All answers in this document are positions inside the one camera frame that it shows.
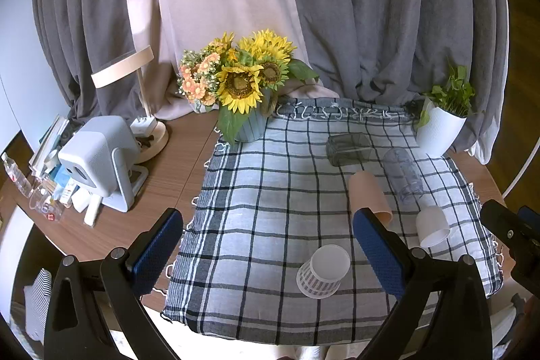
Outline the clear plastic bottle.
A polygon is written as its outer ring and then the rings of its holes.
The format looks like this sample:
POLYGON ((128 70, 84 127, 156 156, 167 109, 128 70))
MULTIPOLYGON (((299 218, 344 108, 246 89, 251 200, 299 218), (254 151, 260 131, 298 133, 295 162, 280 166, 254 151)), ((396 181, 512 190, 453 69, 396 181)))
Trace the clear plastic bottle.
POLYGON ((7 176, 25 198, 30 198, 33 191, 32 185, 27 177, 25 177, 24 173, 22 173, 17 163, 11 159, 5 151, 2 153, 1 159, 7 176))

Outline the sunflower bouquet in grey vase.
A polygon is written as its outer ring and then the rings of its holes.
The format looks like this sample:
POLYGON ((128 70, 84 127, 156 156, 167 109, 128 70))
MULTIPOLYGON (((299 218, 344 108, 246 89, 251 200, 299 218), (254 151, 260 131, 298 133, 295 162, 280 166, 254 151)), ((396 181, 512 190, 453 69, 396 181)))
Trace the sunflower bouquet in grey vase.
POLYGON ((289 80, 305 83, 319 75, 294 57, 297 47, 270 29, 239 41, 225 32, 180 60, 179 95, 196 112, 219 110, 217 127, 233 145, 260 139, 289 80))

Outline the white pot green plant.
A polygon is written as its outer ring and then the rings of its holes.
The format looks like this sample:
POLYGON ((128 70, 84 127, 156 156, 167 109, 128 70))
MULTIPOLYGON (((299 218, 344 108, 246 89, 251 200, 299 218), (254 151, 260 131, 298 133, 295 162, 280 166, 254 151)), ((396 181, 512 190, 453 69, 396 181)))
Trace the white pot green plant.
POLYGON ((450 73, 444 84, 433 85, 416 127, 416 143, 431 158, 443 156, 463 128, 471 113, 475 89, 468 80, 468 68, 449 63, 450 73))

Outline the pink tall cup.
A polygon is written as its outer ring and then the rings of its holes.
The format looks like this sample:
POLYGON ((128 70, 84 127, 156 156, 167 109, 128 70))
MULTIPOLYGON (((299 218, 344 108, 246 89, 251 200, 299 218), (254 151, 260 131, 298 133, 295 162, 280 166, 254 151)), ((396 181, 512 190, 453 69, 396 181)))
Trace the pink tall cup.
POLYGON ((369 208, 384 226, 391 223, 392 209, 373 174, 360 171, 352 175, 348 182, 348 195, 352 217, 360 209, 369 208))

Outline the small white cup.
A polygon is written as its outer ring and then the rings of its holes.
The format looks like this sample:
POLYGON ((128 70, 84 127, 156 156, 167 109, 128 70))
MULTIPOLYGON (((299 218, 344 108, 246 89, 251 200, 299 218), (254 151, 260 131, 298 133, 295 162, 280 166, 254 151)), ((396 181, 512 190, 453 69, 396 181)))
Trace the small white cup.
POLYGON ((420 247, 423 249, 442 243, 450 235, 450 225, 446 216, 436 205, 424 207, 416 216, 415 226, 420 247))

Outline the white projector on stand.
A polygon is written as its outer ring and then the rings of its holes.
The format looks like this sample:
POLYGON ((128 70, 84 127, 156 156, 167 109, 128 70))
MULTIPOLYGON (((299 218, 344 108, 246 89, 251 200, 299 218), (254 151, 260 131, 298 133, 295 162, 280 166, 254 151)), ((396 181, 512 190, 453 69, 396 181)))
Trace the white projector on stand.
POLYGON ((60 149, 59 161, 90 194, 85 222, 100 205, 127 212, 148 177, 136 162, 140 149, 126 121, 116 115, 94 117, 60 149))

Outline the black white checkered tablecloth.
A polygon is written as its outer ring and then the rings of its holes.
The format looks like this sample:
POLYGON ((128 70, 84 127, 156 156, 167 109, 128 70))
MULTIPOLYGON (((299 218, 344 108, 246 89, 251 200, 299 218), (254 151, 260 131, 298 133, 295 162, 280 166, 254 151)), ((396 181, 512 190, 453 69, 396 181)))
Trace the black white checkered tablecloth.
POLYGON ((478 197, 450 158, 417 146, 414 119, 399 107, 348 99, 282 99, 264 136, 246 144, 218 142, 184 233, 163 314, 195 333, 255 343, 327 345, 373 337, 395 305, 352 234, 348 182, 374 175, 392 209, 390 230, 418 245, 416 203, 404 204, 383 171, 391 148, 410 152, 427 202, 438 205, 450 236, 433 258, 475 259, 483 288, 504 284, 491 234, 481 226, 478 197), (361 164, 333 166, 329 136, 362 133, 373 146, 361 164), (338 245, 351 268, 329 298, 297 287, 297 272, 325 245, 338 245))

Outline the clear plastic cup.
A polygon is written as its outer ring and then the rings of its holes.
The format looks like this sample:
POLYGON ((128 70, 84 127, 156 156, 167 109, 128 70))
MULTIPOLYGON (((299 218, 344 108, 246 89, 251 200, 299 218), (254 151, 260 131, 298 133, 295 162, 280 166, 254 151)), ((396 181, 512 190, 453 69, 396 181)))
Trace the clear plastic cup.
POLYGON ((404 204, 412 204, 424 194, 424 185, 419 168, 405 148, 391 148, 383 157, 383 170, 389 184, 404 204))

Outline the striped white paper cup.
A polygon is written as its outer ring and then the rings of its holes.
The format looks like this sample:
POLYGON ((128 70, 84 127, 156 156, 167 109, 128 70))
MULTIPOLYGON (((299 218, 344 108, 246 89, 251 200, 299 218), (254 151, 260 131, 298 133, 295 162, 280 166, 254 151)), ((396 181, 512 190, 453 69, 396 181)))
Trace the striped white paper cup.
POLYGON ((297 287, 307 297, 323 300, 341 286, 351 268, 349 253, 338 245, 317 249, 297 272, 297 287))

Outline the dark glass square tumbler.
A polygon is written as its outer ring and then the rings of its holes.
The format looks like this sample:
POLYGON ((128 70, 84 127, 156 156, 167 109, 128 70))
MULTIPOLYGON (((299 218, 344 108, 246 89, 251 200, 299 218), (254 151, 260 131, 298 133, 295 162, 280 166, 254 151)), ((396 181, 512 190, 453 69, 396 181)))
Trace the dark glass square tumbler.
POLYGON ((333 166, 361 164, 370 159, 373 146, 362 133, 342 133, 329 136, 326 153, 333 166))

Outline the grey curtain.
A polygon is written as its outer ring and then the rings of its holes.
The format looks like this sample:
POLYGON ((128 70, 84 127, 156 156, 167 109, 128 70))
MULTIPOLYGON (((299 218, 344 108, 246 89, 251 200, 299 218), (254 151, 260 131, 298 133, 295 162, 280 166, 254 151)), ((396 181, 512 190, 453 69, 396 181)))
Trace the grey curtain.
MULTIPOLYGON (((137 48, 127 0, 33 0, 37 34, 74 120, 139 116, 152 48, 137 48)), ((402 105, 443 83, 449 63, 475 89, 455 149, 491 159, 508 73, 507 0, 336 0, 343 98, 402 105)))

